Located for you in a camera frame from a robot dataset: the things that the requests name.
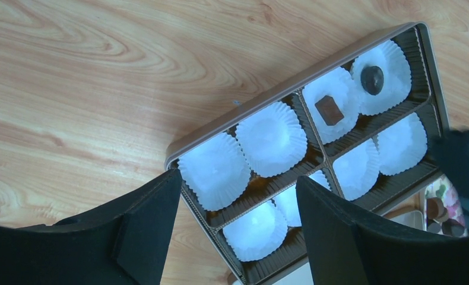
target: empty paper cup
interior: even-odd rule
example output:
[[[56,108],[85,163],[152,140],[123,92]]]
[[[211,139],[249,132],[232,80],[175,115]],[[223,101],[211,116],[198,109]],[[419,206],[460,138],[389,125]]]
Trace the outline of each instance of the empty paper cup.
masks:
[[[247,187],[250,168],[240,145],[222,132],[179,158],[183,180],[208,211],[229,206]]]
[[[267,201],[228,224],[223,233],[240,261],[254,261],[265,258],[283,243],[287,222]]]
[[[329,191],[331,190],[329,182],[321,170],[310,175],[310,178],[329,189]],[[299,216],[299,208],[297,206],[296,184],[275,196],[273,200],[277,205],[277,209],[283,214],[290,227],[301,226],[301,216]]]
[[[306,85],[303,97],[324,144],[339,139],[355,126],[359,90],[344,68],[338,67]]]
[[[306,154],[307,139],[296,113],[275,102],[241,121],[236,138],[250,168],[262,177],[279,175]]]
[[[379,171],[396,175],[415,166],[427,153],[427,134],[416,113],[374,137],[379,151]]]
[[[360,113],[376,115],[406,99],[411,69],[404,52],[392,40],[361,54],[350,70],[360,91]]]
[[[358,199],[374,186],[379,175],[378,156],[374,141],[369,139],[333,162],[346,200]]]

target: wooden surface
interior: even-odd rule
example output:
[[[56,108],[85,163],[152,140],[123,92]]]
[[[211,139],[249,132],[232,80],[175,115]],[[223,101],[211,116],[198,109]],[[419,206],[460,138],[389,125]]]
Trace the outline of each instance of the wooden surface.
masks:
[[[469,126],[469,1],[0,0],[0,224],[52,224],[127,193],[234,100],[418,20],[452,124]],[[163,283],[227,272],[181,203]]]

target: dark chocolate candy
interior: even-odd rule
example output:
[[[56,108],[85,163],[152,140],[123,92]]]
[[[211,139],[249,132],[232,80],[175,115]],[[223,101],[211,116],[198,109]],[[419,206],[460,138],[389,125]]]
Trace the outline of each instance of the dark chocolate candy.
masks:
[[[334,126],[344,118],[334,98],[329,95],[324,96],[324,98],[316,102],[315,107],[328,126]]]
[[[385,82],[383,71],[378,66],[364,67],[360,73],[360,82],[366,92],[371,95],[378,95]]]

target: paper cup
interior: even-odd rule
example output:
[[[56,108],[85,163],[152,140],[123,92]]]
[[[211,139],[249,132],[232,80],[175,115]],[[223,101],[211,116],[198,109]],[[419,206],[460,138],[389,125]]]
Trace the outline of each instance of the paper cup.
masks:
[[[383,74],[383,85],[375,92],[366,88],[369,68],[379,67]],[[404,52],[392,40],[361,54],[351,66],[351,77],[360,93],[360,113],[376,115],[406,99],[411,90],[411,69]]]
[[[179,170],[208,211],[229,206],[244,192],[251,175],[240,145],[224,132],[181,156]]]
[[[265,258],[283,243],[287,222],[267,201],[228,224],[223,233],[240,261],[254,261]]]
[[[327,95],[334,99],[344,116],[333,126],[325,123],[315,107],[315,104]],[[324,144],[341,138],[355,126],[359,117],[359,90],[344,68],[338,67],[306,85],[303,97]]]
[[[427,153],[427,133],[416,113],[374,137],[379,151],[379,171],[396,175],[415,166]]]
[[[321,170],[311,174],[310,178],[329,189],[329,191],[331,190],[329,182]],[[296,184],[275,196],[273,200],[275,201],[277,209],[283,214],[290,227],[301,226],[301,216],[299,215],[299,208],[297,206]]]
[[[236,127],[236,138],[250,168],[265,178],[296,165],[308,146],[296,113],[282,102],[241,121]]]
[[[336,159],[332,168],[346,200],[358,199],[369,192],[379,175],[379,154],[373,139]]]

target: wooden table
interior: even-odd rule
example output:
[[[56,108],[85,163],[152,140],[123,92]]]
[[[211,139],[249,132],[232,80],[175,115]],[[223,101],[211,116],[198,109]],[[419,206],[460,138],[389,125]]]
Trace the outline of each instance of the wooden table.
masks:
[[[125,194],[235,101],[419,20],[452,124],[469,126],[469,1],[0,0],[0,224],[52,224]],[[227,273],[181,203],[163,283]]]

